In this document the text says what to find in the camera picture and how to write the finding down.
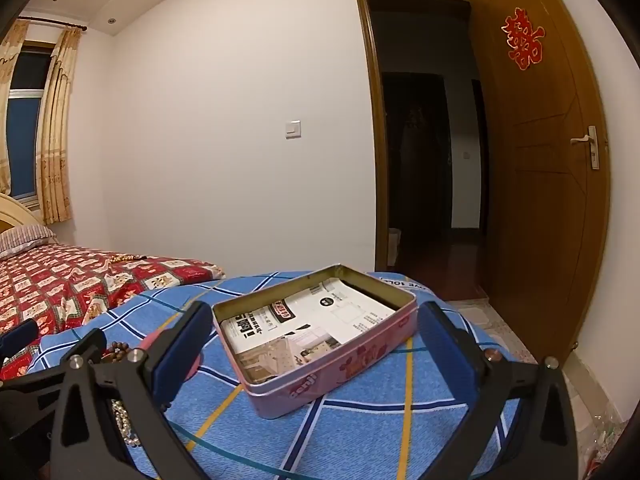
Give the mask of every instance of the door handle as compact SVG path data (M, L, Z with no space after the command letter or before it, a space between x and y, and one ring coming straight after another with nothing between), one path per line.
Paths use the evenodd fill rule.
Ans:
M569 142L572 144L578 144L578 142L588 142L591 151L591 169L600 169L600 157L598 156L598 134L596 133L595 126L589 126L587 134L580 139L573 138Z

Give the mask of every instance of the headboard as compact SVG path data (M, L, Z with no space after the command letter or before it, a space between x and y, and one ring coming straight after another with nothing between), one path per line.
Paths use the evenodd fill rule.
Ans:
M18 225L32 224L42 222L16 199L0 193L0 233Z

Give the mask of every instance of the blue plaid cloth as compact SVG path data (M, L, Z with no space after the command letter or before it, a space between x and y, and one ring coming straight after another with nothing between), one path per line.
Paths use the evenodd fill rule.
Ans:
M301 274L304 272L274 272L143 292L86 326L43 337L30 372L58 364L69 347L92 328L104 330L108 341L135 347L159 326L175 323L191 300L215 305ZM399 274L372 275L404 281L404 288L416 294L418 304L436 301L482 348L500 348L425 286ZM466 405L452 398L418 333L351 381L275 420L255 415L215 331L203 356L198 373L183 384L166 417L214 479L415 480L466 412ZM411 381L407 381L408 371ZM491 469L516 402L507 405L475 474ZM140 471L155 476L142 448L130 452Z

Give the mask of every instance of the window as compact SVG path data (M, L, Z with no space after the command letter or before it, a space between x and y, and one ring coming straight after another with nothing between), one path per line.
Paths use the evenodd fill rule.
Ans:
M36 131L52 50L25 43L11 79L6 114L11 196L27 206L36 204Z

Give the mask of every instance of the checkered bedspread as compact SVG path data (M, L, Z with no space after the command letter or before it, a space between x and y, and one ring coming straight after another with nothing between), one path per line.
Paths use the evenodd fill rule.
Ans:
M42 338L30 371L56 365L92 328L103 329L108 341L135 346L159 326L171 326L195 298L216 304L300 274L275 272L142 292L86 326ZM499 348L426 287L398 274L374 275L402 282L399 285L417 295L418 304L436 301L482 348ZM215 331L203 355L198 373L183 384L166 416L213 479L415 480L466 412L466 406L451 397L419 334L343 386L275 420L255 415ZM513 420L515 402L507 405L476 473L492 466ZM142 472L155 476L142 449L132 449L131 454Z
M40 336L88 323L139 292L198 283L222 271L197 260L150 256L111 261L118 253L66 245L46 245L0 262L0 333L33 318ZM38 340L2 367L0 379L25 373Z

